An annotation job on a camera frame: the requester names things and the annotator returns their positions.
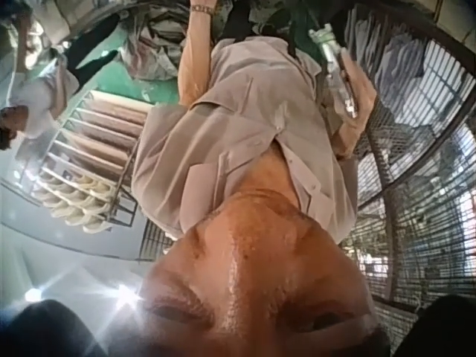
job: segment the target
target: person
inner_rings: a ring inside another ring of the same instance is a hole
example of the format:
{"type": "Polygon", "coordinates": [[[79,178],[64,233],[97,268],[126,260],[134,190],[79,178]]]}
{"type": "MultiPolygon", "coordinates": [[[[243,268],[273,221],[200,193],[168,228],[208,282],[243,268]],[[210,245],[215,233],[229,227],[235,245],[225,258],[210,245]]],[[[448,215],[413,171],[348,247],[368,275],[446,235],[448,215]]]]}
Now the person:
{"type": "Polygon", "coordinates": [[[376,90],[345,51],[358,117],[321,67],[239,0],[210,50],[216,0],[192,0],[178,105],[151,109],[132,193],[178,242],[141,296],[141,338],[184,356],[319,356],[382,338],[368,286],[338,247],[356,221],[353,149],[376,90]]]}
{"type": "Polygon", "coordinates": [[[118,14],[103,20],[74,40],[63,57],[50,63],[37,78],[28,81],[25,56],[30,14],[18,16],[15,23],[19,37],[16,67],[7,94],[7,106],[0,111],[0,149],[10,148],[11,141],[19,132],[33,139],[55,127],[55,121],[66,109],[68,100],[118,55],[113,50],[79,67],[86,56],[112,33],[119,20],[118,14]]]}

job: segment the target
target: white shirt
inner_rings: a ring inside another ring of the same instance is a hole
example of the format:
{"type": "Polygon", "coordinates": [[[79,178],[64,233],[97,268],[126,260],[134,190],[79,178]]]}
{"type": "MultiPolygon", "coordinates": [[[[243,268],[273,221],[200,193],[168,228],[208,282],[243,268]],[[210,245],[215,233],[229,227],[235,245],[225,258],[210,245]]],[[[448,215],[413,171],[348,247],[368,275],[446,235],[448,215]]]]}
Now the white shirt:
{"type": "MultiPolygon", "coordinates": [[[[7,105],[28,107],[28,118],[23,132],[26,138],[38,138],[43,132],[57,127],[55,118],[50,113],[57,93],[56,73],[56,61],[53,61],[37,78],[32,80],[26,80],[24,73],[14,72],[12,74],[7,105]]],[[[66,71],[66,100],[74,95],[79,86],[76,77],[66,71]]]]}

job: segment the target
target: closed eye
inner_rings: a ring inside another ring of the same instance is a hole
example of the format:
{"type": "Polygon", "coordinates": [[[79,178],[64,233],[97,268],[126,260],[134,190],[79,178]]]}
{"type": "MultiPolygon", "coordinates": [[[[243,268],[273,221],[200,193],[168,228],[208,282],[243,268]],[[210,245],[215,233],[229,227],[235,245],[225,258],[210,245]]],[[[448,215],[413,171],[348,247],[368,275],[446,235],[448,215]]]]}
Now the closed eye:
{"type": "Polygon", "coordinates": [[[181,324],[188,324],[194,321],[199,321],[201,318],[190,312],[186,312],[182,309],[175,308],[173,306],[153,306],[144,308],[147,312],[152,313],[160,318],[179,322],[181,324]]]}
{"type": "Polygon", "coordinates": [[[326,329],[327,327],[339,324],[343,321],[344,319],[342,316],[335,314],[334,312],[326,312],[314,318],[312,321],[309,321],[304,325],[300,325],[296,332],[307,333],[319,331],[321,329],[326,329]]]}

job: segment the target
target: hanging clothes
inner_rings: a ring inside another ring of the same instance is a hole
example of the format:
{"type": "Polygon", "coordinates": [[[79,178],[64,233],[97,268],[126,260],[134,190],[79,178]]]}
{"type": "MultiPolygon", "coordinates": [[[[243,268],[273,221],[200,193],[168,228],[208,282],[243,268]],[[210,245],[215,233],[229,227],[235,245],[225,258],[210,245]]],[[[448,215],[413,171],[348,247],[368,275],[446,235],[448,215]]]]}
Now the hanging clothes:
{"type": "Polygon", "coordinates": [[[120,50],[132,79],[170,80],[179,74],[185,46],[188,9],[150,6],[133,18],[132,29],[120,50]]]}
{"type": "MultiPolygon", "coordinates": [[[[382,23],[376,21],[372,12],[364,16],[362,12],[359,6],[350,11],[344,35],[349,52],[369,74],[376,65],[382,23]]],[[[390,41],[384,47],[374,85],[382,103],[397,117],[425,73],[423,62],[427,41],[415,38],[402,25],[394,25],[390,31],[390,41]]]]}

